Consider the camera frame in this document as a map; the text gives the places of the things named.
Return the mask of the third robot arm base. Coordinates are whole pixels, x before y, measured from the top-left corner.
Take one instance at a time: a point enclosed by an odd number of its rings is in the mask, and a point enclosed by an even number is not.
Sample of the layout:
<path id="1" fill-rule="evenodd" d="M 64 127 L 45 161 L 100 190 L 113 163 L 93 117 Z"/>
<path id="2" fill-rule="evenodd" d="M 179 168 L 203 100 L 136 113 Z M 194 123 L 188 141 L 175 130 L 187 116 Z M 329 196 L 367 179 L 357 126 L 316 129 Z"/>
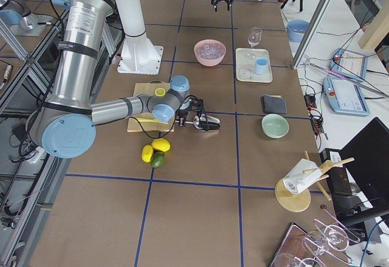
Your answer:
<path id="1" fill-rule="evenodd" d="M 1 20 L 14 35 L 39 36 L 38 18 L 24 0 L 1 0 Z"/>

